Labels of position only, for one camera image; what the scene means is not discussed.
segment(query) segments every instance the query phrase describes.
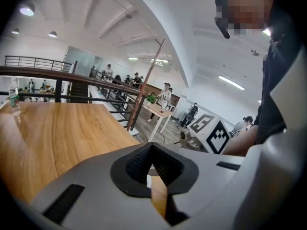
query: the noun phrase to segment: metal railing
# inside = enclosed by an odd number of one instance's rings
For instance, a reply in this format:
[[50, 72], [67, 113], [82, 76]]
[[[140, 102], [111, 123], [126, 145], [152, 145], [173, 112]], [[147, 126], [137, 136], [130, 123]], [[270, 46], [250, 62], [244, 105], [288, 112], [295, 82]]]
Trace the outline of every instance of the metal railing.
[[[123, 85], [117, 83], [110, 83], [107, 80], [94, 79], [89, 77], [84, 77], [76, 74], [71, 74], [63, 71], [54, 71], [49, 69], [39, 69], [39, 68], [30, 68], [30, 67], [7, 67], [0, 66], [0, 76], [24, 76], [24, 77], [37, 77], [37, 78], [48, 78], [56, 80], [56, 87], [54, 92], [38, 92], [38, 93], [29, 93], [29, 92], [19, 92], [21, 98], [24, 97], [43, 97], [47, 101], [53, 100], [54, 102], [61, 102], [61, 99], [66, 100], [79, 100], [79, 101], [98, 101], [98, 102], [107, 102], [111, 103], [116, 111], [110, 111], [110, 113], [121, 114], [122, 119], [119, 119], [119, 122], [127, 122], [131, 119], [131, 113], [135, 108], [135, 101], [125, 99], [124, 96], [135, 96], [140, 93], [140, 90], [129, 86], [125, 83]], [[107, 91], [109, 93], [108, 98], [93, 98], [85, 96], [76, 96], [71, 94], [62, 94], [62, 83], [63, 81], [75, 83], [83, 83], [86, 85], [96, 86], [98, 89]], [[1, 92], [0, 95], [9, 95], [8, 92]], [[138, 115], [132, 120], [133, 126], [130, 130], [133, 130], [134, 124], [137, 120]]]
[[72, 63], [63, 61], [26, 56], [5, 56], [4, 65], [7, 67], [31, 67], [64, 72], [69, 72], [73, 66]]
[[[104, 81], [104, 82], [112, 82], [114, 84], [120, 85], [120, 86], [124, 86], [127, 87], [129, 89], [133, 89], [136, 91], [140, 91], [139, 89], [126, 84], [118, 79], [112, 78], [102, 72], [99, 72], [97, 70], [91, 69], [89, 77], [94, 78], [96, 80], [100, 80], [100, 81]], [[137, 94], [133, 94], [135, 96], [135, 98], [132, 95], [129, 95], [126, 92], [122, 92], [122, 91], [114, 91], [113, 89], [110, 88], [105, 88], [105, 87], [100, 87], [98, 88], [98, 90], [105, 96], [105, 98], [107, 100], [120, 100], [123, 101], [124, 103], [115, 103], [115, 102], [110, 102], [113, 107], [117, 110], [118, 113], [120, 113], [124, 119], [123, 121], [129, 121], [130, 120], [130, 116], [131, 113], [135, 107], [136, 104], [136, 96]], [[137, 115], [135, 116], [135, 118], [132, 121], [132, 125], [131, 125], [131, 130], [133, 130], [136, 120], [139, 116], [139, 113], [141, 111], [141, 107], [143, 105], [144, 99], [146, 97], [146, 94], [144, 93], [144, 95], [142, 96], [141, 100], [140, 100], [140, 105], [138, 107], [138, 110], [136, 111]]]

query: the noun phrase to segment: water bottle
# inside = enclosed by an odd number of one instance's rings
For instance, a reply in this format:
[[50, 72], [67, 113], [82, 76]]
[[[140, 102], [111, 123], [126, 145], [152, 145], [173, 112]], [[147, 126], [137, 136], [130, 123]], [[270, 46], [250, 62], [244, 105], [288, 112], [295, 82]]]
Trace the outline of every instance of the water bottle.
[[18, 85], [16, 83], [16, 77], [12, 77], [11, 79], [9, 93], [10, 93], [12, 113], [14, 116], [18, 116], [20, 114], [20, 105], [19, 105]]

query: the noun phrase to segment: ceiling light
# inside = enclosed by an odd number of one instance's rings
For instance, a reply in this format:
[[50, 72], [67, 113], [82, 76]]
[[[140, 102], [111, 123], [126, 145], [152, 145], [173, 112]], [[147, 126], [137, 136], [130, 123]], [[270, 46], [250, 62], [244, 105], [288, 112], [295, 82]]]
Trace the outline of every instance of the ceiling light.
[[226, 79], [226, 78], [224, 78], [224, 77], [222, 77], [222, 76], [219, 76], [219, 78], [222, 79], [222, 80], [224, 80], [224, 81], [226, 81], [226, 82], [228, 82], [228, 83], [230, 83], [230, 84], [232, 84], [232, 85], [234, 85], [234, 86], [236, 86], [236, 87], [239, 88], [240, 90], [244, 90], [244, 88], [243, 88], [242, 86], [236, 84], [235, 82], [230, 81], [229, 79]]
[[12, 30], [12, 33], [13, 33], [13, 34], [19, 34], [19, 29], [18, 29], [18, 28], [15, 28], [14, 30]]
[[57, 35], [57, 33], [56, 33], [55, 31], [53, 31], [53, 32], [49, 33], [49, 36], [51, 36], [51, 37], [57, 37], [58, 35]]
[[266, 35], [271, 36], [271, 32], [269, 31], [269, 29], [268, 29], [268, 28], [267, 28], [267, 29], [265, 29], [263, 32], [264, 32]]
[[164, 62], [164, 63], [168, 63], [168, 60], [164, 60], [164, 59], [157, 59], [156, 62]]
[[253, 56], [259, 56], [259, 52], [255, 49], [252, 49], [250, 52]]
[[27, 16], [34, 15], [34, 11], [35, 11], [35, 6], [33, 3], [27, 3], [23, 5], [22, 8], [20, 9], [20, 13], [27, 15]]

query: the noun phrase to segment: white ceiling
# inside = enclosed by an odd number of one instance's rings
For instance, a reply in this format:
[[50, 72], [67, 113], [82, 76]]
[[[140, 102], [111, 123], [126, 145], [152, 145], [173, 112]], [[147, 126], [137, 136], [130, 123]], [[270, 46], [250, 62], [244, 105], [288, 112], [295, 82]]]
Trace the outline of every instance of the white ceiling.
[[[159, 47], [155, 39], [162, 40], [155, 29], [142, 18], [137, 8], [126, 0], [26, 1], [32, 1], [35, 4], [35, 20], [57, 26], [59, 39], [61, 38], [60, 30], [64, 27], [74, 28], [72, 30], [74, 33], [86, 31], [92, 38], [101, 40], [109, 48], [119, 50], [123, 58], [150, 59]], [[240, 36], [231, 33], [231, 38], [227, 40], [219, 32], [213, 20], [214, 0], [188, 1], [193, 13], [197, 72], [214, 79], [223, 75], [244, 86], [248, 90], [246, 92], [248, 96], [253, 94], [253, 98], [260, 98], [262, 56], [269, 46], [269, 37], [262, 32], [246, 31], [246, 35]], [[127, 13], [131, 13], [132, 19], [126, 17]], [[8, 26], [7, 34], [9, 35], [14, 27], [18, 27], [17, 25], [21, 29], [25, 20], [29, 18], [21, 17], [20, 13], [16, 13]], [[38, 29], [31, 33], [47, 36]], [[250, 52], [252, 49], [256, 49], [260, 55], [252, 56]], [[167, 59], [172, 63], [172, 56], [167, 47], [159, 58]]]

